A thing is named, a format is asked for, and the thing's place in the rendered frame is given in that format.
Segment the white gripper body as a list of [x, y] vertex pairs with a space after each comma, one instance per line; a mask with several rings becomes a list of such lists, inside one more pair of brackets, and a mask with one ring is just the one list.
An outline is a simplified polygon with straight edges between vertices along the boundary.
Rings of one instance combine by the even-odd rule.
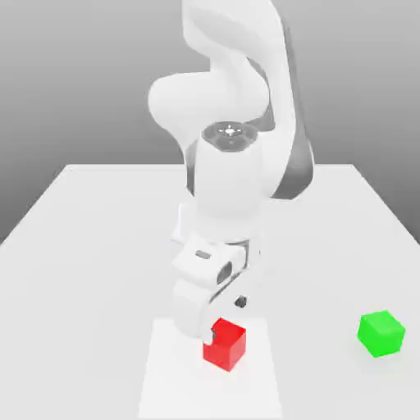
[[212, 326], [255, 287], [259, 251], [182, 251], [174, 258], [171, 315], [177, 329], [200, 339], [202, 326]]

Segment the small red cube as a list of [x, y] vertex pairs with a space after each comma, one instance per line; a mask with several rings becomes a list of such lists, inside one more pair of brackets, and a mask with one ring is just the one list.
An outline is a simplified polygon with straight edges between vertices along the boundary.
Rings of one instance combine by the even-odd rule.
[[203, 359], [230, 372], [245, 353], [246, 329], [220, 317], [212, 332], [212, 343], [203, 344]]

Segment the small green cube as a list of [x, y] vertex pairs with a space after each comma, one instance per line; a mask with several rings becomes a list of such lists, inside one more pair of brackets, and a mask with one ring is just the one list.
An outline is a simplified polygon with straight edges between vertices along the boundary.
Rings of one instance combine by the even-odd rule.
[[360, 317], [357, 338], [374, 358], [395, 354], [401, 350], [406, 329], [387, 310], [367, 313]]

